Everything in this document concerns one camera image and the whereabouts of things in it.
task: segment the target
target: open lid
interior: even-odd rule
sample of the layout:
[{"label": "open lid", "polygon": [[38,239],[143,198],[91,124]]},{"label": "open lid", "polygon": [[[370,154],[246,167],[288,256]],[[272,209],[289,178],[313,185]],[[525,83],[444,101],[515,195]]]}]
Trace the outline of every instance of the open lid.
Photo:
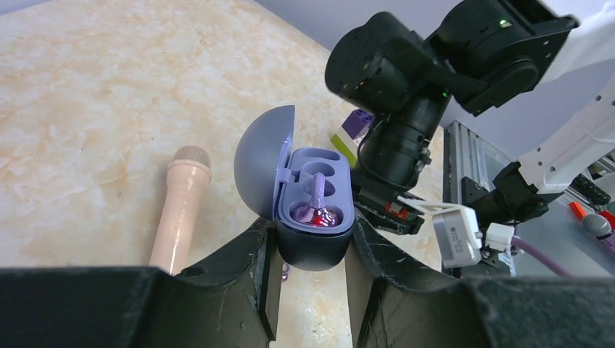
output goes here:
[{"label": "open lid", "polygon": [[235,151],[235,185],[244,203],[273,221],[281,176],[292,149],[294,105],[271,109],[246,129]]}]

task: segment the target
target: marble table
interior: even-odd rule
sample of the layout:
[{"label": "marble table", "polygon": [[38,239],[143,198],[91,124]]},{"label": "marble table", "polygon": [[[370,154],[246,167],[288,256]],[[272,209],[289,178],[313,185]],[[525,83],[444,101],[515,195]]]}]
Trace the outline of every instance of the marble table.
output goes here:
[{"label": "marble table", "polygon": [[[213,180],[191,261],[255,218],[236,192],[246,127],[297,107],[294,147],[332,148],[353,106],[323,82],[329,53],[249,0],[53,0],[0,17],[0,267],[145,265],[184,144]],[[442,196],[442,131],[414,194]],[[390,236],[439,267],[429,221]],[[272,347],[351,347],[344,265],[293,270]]]}]

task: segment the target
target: gray microphone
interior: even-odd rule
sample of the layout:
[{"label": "gray microphone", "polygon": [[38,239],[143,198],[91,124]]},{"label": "gray microphone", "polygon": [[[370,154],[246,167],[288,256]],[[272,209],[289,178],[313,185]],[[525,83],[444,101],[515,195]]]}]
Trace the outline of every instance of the gray microphone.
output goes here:
[{"label": "gray microphone", "polygon": [[583,228],[592,236],[596,237],[600,243],[615,254],[615,236],[613,236],[613,230],[611,230],[611,224],[606,217],[598,214],[587,214],[583,220],[581,220]]}]

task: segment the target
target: purple cable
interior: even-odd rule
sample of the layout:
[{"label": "purple cable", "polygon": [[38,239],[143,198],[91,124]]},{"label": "purple cable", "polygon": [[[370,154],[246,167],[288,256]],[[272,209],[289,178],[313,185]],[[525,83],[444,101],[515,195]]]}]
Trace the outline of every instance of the purple cable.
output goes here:
[{"label": "purple cable", "polygon": [[524,241],[523,239],[520,239],[518,236],[513,236],[511,244],[530,254],[533,258],[540,261],[540,263],[547,266],[547,268],[553,271],[553,273],[555,273],[556,275],[560,277],[572,277],[572,274],[569,273],[567,270],[564,270],[564,268],[561,267],[554,259],[550,258],[540,250],[536,249],[530,243]]}]

